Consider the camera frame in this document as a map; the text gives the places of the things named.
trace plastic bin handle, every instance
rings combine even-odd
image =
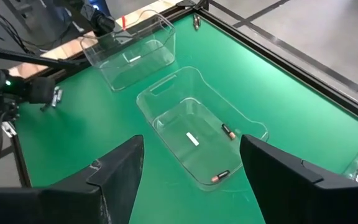
[[[172,75],[169,77],[163,78],[158,83],[152,85],[150,87],[150,93],[153,96],[159,96],[160,94],[164,93],[165,91],[168,91],[174,86],[174,79],[176,78],[176,75]]]

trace black table frame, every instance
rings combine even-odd
[[[350,98],[349,96],[339,92],[337,89],[329,86],[325,82],[322,82],[320,79],[314,77],[312,74],[304,71],[302,68],[294,65],[293,63],[285,60],[283,57],[277,55],[276,53],[272,52],[271,50],[265,48],[263,45],[260,45],[256,41],[252,40],[250,37],[246,36],[245,34],[238,31],[233,26],[223,22],[216,16],[212,15],[208,12],[209,2],[208,0],[202,0],[200,3],[195,4],[192,1],[184,0],[179,2],[175,6],[161,12],[160,14],[167,18],[171,23],[174,23],[177,20],[180,20],[190,14],[198,14],[203,19],[207,20],[208,22],[212,23],[218,29],[221,29],[227,35],[236,39],[238,42],[243,43],[249,49],[253,50],[256,54],[264,58],[265,60],[271,62],[276,67],[280,67],[281,69],[286,70],[289,74],[293,75],[296,79],[304,83],[305,85],[310,86],[320,94],[324,95],[331,101],[337,103],[338,105],[342,106],[345,110],[351,112],[352,114],[358,116],[358,101]],[[140,22],[139,24],[130,27],[129,30],[141,30],[145,28],[145,24],[147,23],[147,19],[144,22]],[[133,44],[133,42],[129,42],[126,45],[122,46],[122,48],[127,47],[128,45]],[[85,58],[83,52],[78,53],[72,56],[70,59],[82,59]],[[89,62],[82,63],[81,65],[77,66],[76,68],[69,69],[69,70],[60,70],[49,68],[45,71],[42,71],[32,77],[29,78],[29,81],[34,77],[52,77],[56,80],[57,83],[61,82],[62,80],[75,75],[79,71],[90,67]],[[13,152],[15,155],[15,160],[17,164],[17,170],[19,173],[19,178],[23,187],[31,187],[31,181],[29,177],[29,173],[27,167],[25,165],[25,159],[23,156],[22,148],[20,145],[20,141],[18,136],[14,136],[11,138]]]

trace concrete floor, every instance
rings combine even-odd
[[[120,17],[154,0],[107,0]],[[216,0],[210,11],[266,48],[358,100],[358,0]],[[0,185],[17,185],[12,157]]]

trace green tabletop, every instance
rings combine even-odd
[[[113,93],[88,68],[59,83],[65,91],[57,108],[21,107],[17,132],[33,186],[58,182],[142,134],[144,171],[131,223],[263,223],[242,169],[218,189],[200,190],[136,105],[142,90],[185,66],[199,69],[237,109],[264,122],[268,143],[336,173],[358,156],[355,116],[208,22],[198,31],[191,16],[174,25],[176,61],[145,80]]]

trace wooden board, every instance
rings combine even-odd
[[[143,20],[149,18],[153,15],[152,12],[144,12],[145,10],[154,10],[156,12],[162,12],[172,6],[174,6],[176,3],[180,2],[181,0],[158,0],[153,2],[152,4],[149,4],[148,6],[145,6],[141,9],[138,9],[126,16],[126,27],[130,27],[133,25],[136,25],[139,22],[142,22]],[[116,22],[122,26],[122,19],[119,18],[116,20]],[[88,36],[94,36],[93,32],[89,32],[85,35]],[[52,59],[67,59],[75,54],[78,54],[82,51],[82,47],[80,45],[80,42],[82,40],[82,37],[78,37],[76,39],[73,39],[59,47],[56,47],[44,54],[42,54],[42,57],[46,58],[52,58]],[[31,63],[22,63],[18,66],[15,66],[11,69],[9,69],[9,72],[11,75],[14,76],[22,76],[23,78],[29,78],[32,75],[35,75],[38,72],[41,72],[42,70],[45,70],[46,66],[43,65],[35,65]]]

